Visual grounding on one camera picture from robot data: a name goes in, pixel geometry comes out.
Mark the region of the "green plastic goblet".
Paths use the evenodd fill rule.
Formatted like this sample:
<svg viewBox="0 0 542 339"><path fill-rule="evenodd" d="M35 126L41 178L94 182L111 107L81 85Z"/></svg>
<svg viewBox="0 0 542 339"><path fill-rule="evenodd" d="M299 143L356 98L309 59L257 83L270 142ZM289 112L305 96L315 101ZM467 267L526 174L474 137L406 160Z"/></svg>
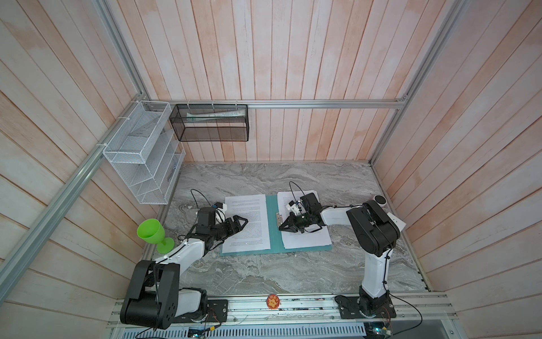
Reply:
<svg viewBox="0 0 542 339"><path fill-rule="evenodd" d="M154 244L160 254L168 254L174 249L175 241L165 236L165 229L157 219L143 221L137 229L137 235L148 244Z"/></svg>

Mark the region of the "printed paper sheet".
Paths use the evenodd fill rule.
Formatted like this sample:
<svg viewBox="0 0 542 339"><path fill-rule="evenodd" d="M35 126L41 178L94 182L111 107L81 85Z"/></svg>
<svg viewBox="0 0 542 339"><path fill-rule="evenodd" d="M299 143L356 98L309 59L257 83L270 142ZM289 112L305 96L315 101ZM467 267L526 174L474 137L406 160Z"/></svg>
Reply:
<svg viewBox="0 0 542 339"><path fill-rule="evenodd" d="M266 251L271 248L267 204L264 194L225 198L226 216L248 220L244 229L229 237L222 245L222 255Z"/></svg>
<svg viewBox="0 0 542 339"><path fill-rule="evenodd" d="M289 216L287 205L303 196L301 191L294 192L279 192L277 194L277 204L279 214L282 216L282 221L285 221ZM311 249L314 251L328 251L332 248L330 233L327 227L314 233L292 233L281 232L282 242L285 249Z"/></svg>

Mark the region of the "white power socket cube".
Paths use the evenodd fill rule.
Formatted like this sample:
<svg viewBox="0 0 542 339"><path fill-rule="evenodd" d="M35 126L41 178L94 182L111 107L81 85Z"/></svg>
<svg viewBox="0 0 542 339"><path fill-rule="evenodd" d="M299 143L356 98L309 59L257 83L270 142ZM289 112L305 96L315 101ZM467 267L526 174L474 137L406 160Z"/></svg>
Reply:
<svg viewBox="0 0 542 339"><path fill-rule="evenodd" d="M392 220L392 222L395 223L395 225L397 226L400 232L402 232L403 229L405 229L406 223L403 220L399 219L396 215L394 215L391 212L388 212L387 215Z"/></svg>

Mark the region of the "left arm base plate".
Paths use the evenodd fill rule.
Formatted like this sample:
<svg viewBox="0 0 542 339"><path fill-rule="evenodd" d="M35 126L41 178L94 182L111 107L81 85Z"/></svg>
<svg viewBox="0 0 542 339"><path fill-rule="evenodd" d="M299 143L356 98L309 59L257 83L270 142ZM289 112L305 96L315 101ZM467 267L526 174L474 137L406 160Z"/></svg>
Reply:
<svg viewBox="0 0 542 339"><path fill-rule="evenodd" d="M207 322L224 323L227 321L229 302L227 299L209 299L202 311L183 314L172 323L203 324Z"/></svg>

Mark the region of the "black mesh wall basket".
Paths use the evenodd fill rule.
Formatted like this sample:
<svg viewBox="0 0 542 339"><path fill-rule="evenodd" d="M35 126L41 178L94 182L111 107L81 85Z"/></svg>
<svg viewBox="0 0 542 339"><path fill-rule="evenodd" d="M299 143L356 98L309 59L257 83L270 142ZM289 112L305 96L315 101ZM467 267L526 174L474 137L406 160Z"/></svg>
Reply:
<svg viewBox="0 0 542 339"><path fill-rule="evenodd" d="M247 142L248 107L233 104L177 104L169 117L180 142Z"/></svg>

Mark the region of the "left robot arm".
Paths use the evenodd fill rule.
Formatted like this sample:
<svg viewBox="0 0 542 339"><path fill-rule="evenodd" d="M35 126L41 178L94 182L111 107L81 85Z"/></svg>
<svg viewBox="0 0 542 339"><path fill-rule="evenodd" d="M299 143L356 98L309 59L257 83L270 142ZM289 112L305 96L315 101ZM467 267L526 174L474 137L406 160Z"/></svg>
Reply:
<svg viewBox="0 0 542 339"><path fill-rule="evenodd" d="M207 292L199 288L180 288L179 278L194 262L240 233L248 219L226 217L222 204L201 208L197 220L179 246L165 236L157 219L138 226L137 235L154 244L160 257L139 261L120 311L123 324L168 329L173 323L203 322L208 318Z"/></svg>

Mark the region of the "silver folder clip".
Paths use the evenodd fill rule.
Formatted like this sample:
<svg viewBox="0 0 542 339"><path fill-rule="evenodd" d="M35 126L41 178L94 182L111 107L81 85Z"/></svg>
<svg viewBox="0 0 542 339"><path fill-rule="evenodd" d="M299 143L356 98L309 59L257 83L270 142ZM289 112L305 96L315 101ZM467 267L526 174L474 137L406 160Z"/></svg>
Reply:
<svg viewBox="0 0 542 339"><path fill-rule="evenodd" d="M283 219L282 219L282 215L280 213L277 213L276 214L276 219L277 219L277 226L281 226L281 224L283 223Z"/></svg>

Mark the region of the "aluminium front rail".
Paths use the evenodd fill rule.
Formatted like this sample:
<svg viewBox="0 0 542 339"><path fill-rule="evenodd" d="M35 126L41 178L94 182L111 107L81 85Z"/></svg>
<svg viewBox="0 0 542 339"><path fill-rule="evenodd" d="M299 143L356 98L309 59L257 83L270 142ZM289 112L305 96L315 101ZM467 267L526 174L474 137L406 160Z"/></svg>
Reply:
<svg viewBox="0 0 542 339"><path fill-rule="evenodd" d="M280 295L277 309L266 304L267 295L210 296L210 302L227 300L227 319L223 326L291 324L291 323L340 323L340 307L334 294ZM444 292L394 292L392 307L387 307L372 321L390 319L401 321L419 319L458 319L452 302Z"/></svg>

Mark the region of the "teal paper folder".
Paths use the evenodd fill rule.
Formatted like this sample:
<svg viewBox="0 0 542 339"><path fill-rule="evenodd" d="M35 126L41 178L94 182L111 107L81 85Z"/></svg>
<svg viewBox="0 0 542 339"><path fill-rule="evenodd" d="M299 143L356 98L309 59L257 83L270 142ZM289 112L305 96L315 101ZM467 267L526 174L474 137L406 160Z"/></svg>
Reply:
<svg viewBox="0 0 542 339"><path fill-rule="evenodd" d="M266 251L241 252L241 253L230 254L230 255L222 255L222 248L221 248L222 256L241 256L241 255L249 255L249 254L281 254L281 253L288 253L288 252L295 252L295 251L305 251L305 252L314 251L311 249L285 249L282 242L281 231L279 231L279 227L277 226L276 214L279 213L278 204L277 204L277 195L265 196L265 197L266 197L266 204L267 204L271 248Z"/></svg>

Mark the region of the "red round sticker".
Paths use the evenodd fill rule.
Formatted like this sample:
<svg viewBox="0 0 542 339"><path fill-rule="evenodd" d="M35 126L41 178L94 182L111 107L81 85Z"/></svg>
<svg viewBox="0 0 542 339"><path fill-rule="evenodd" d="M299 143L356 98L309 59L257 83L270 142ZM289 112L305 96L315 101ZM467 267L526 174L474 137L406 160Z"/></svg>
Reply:
<svg viewBox="0 0 542 339"><path fill-rule="evenodd" d="M266 299L266 305L268 309L272 309L272 310L279 309L280 302L281 302L280 298L275 294L268 295Z"/></svg>

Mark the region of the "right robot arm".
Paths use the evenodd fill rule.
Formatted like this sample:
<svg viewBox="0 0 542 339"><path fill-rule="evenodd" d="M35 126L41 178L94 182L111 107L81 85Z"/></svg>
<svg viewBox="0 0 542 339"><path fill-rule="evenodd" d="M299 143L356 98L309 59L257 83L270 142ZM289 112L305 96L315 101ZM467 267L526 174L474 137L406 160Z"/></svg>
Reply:
<svg viewBox="0 0 542 339"><path fill-rule="evenodd" d="M390 257L406 223L384 210L388 201L376 195L364 203L323 206L314 193L279 202L284 213L278 230L283 234L321 231L325 226L350 226L365 252L364 279L359 297L336 296L343 319L395 316L388 288Z"/></svg>

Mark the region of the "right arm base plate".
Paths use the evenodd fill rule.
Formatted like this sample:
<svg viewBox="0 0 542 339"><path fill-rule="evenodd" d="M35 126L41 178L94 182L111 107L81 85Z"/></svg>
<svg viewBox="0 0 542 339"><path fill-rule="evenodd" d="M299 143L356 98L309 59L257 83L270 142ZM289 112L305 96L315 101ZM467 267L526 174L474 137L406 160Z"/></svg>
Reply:
<svg viewBox="0 0 542 339"><path fill-rule="evenodd" d="M393 319L397 317L395 307L389 295L371 298L365 295L360 297L335 296L341 319Z"/></svg>

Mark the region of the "pink cylindrical speaker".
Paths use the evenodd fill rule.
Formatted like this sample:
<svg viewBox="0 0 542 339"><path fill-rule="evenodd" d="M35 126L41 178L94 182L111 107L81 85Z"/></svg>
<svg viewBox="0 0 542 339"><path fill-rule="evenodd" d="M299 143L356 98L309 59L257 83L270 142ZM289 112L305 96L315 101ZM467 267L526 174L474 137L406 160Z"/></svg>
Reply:
<svg viewBox="0 0 542 339"><path fill-rule="evenodd" d="M388 206L388 201L385 198L385 196L382 195L375 195L373 200L381 207L386 208Z"/></svg>

